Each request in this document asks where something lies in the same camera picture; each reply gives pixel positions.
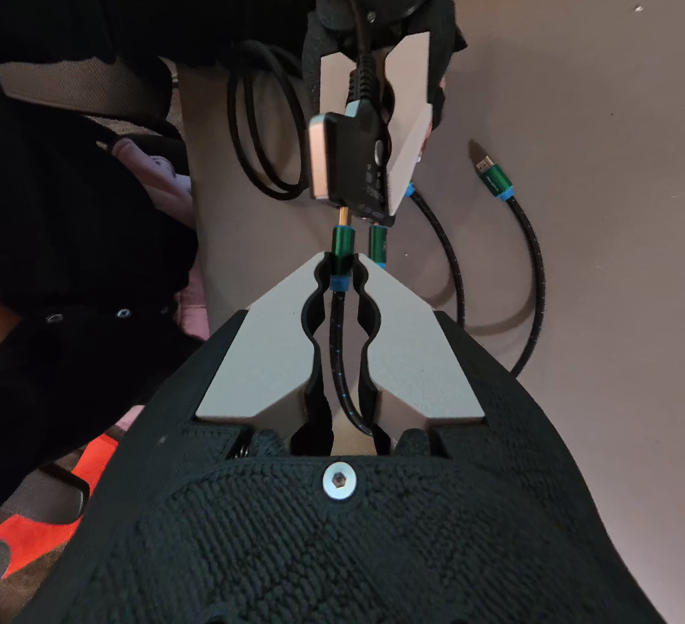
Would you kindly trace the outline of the person's black clothing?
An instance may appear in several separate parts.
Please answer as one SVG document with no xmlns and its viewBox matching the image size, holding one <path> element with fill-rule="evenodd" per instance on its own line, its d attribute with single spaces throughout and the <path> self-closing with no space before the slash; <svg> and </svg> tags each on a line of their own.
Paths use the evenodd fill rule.
<svg viewBox="0 0 685 624">
<path fill-rule="evenodd" d="M 176 324 L 197 236 L 81 115 L 1 94 L 1 502 L 145 404 L 197 349 Z"/>
</svg>

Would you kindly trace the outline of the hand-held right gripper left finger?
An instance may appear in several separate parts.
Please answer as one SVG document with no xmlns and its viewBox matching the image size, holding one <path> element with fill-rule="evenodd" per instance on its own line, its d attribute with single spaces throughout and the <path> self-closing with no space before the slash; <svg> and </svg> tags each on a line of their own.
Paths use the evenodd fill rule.
<svg viewBox="0 0 685 624">
<path fill-rule="evenodd" d="M 252 303 L 195 417 L 274 431 L 295 456 L 328 456 L 332 415 L 321 350 L 331 255 L 320 252 Z"/>
</svg>

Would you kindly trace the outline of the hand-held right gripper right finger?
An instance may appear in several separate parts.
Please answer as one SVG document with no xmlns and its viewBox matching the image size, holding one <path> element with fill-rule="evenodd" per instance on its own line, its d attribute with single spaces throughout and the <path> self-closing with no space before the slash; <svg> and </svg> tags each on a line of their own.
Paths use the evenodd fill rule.
<svg viewBox="0 0 685 624">
<path fill-rule="evenodd" d="M 436 312 L 367 255 L 355 255 L 357 323 L 366 334 L 358 399 L 375 451 L 408 430 L 484 423 L 484 410 Z"/>
</svg>

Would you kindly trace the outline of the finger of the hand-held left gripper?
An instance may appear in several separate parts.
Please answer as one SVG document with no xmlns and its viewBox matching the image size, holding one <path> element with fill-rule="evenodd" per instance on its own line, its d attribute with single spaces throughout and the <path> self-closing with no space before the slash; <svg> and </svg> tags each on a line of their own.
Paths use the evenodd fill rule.
<svg viewBox="0 0 685 624">
<path fill-rule="evenodd" d="M 403 38 L 385 58 L 385 79 L 395 97 L 388 124 L 391 151 L 386 183 L 390 217 L 397 214 L 432 123 L 432 105 L 427 101 L 429 59 L 428 32 Z"/>
<path fill-rule="evenodd" d="M 355 70 L 355 62 L 342 52 L 321 58 L 320 115 L 345 113 L 350 79 Z"/>
</svg>

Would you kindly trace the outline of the black hdmi port hub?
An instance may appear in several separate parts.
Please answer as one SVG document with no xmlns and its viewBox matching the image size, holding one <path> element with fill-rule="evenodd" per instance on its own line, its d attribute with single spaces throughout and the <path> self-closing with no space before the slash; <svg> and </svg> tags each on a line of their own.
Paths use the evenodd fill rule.
<svg viewBox="0 0 685 624">
<path fill-rule="evenodd" d="M 387 163 L 387 125 L 368 100 L 349 103 L 342 114 L 310 120 L 307 131 L 310 195 L 352 216 L 392 226 Z"/>
</svg>

